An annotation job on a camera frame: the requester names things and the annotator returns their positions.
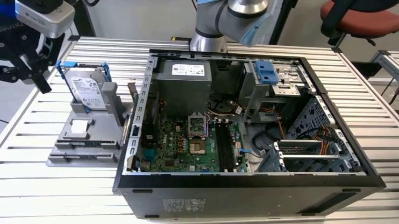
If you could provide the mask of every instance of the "blue drive bracket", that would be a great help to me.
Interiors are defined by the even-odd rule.
[[[275,73],[275,68],[268,61],[255,61],[255,72],[259,75],[259,82],[261,84],[276,84],[279,77]]]
[[[61,78],[64,79],[65,81],[65,84],[68,86],[68,89],[69,89],[69,92],[72,94],[72,97],[73,97],[73,102],[76,103],[77,100],[74,98],[74,95],[73,95],[73,92],[72,92],[72,89],[70,89],[70,86],[65,80],[65,74],[64,74],[64,71],[62,69],[64,68],[98,68],[101,67],[104,69],[104,73],[105,73],[105,80],[106,82],[112,82],[112,79],[110,79],[110,74],[109,74],[109,66],[106,65],[106,63],[104,62],[101,65],[92,65],[92,64],[80,64],[77,62],[61,62],[61,61],[57,61],[56,63],[56,69],[61,75]],[[90,109],[85,107],[85,112],[89,113]]]

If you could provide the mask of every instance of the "power supply label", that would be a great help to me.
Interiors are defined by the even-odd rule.
[[[172,75],[205,76],[204,66],[199,64],[173,64]]]

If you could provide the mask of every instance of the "motherboard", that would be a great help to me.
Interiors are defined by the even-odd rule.
[[[237,124],[205,120],[199,114],[161,121],[157,144],[143,149],[143,172],[247,172]]]

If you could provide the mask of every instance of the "aluminum table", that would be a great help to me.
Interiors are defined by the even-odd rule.
[[[188,42],[152,42],[81,37],[61,60],[106,62],[117,93],[130,101],[149,49],[188,50]],[[339,112],[383,177],[387,188],[327,217],[268,219],[179,219],[157,223],[399,223],[399,116],[348,59],[329,48],[228,44],[229,53],[305,57]],[[112,194],[116,168],[48,168],[45,161],[70,111],[72,99],[57,72],[52,92],[29,94],[0,134],[0,223],[147,223],[137,220],[121,196]]]

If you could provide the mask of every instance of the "green circuit board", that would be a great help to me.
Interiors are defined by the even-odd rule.
[[[237,124],[231,123],[228,129],[231,132],[231,153],[237,159],[236,142],[241,145]],[[144,159],[140,165],[143,172],[220,172],[215,124],[212,122],[208,124],[205,140],[200,138],[188,139],[187,134],[188,124],[185,120],[164,120],[161,122],[155,160],[148,162]],[[236,166],[236,171],[245,172],[245,156],[240,155],[239,157],[241,164]]]

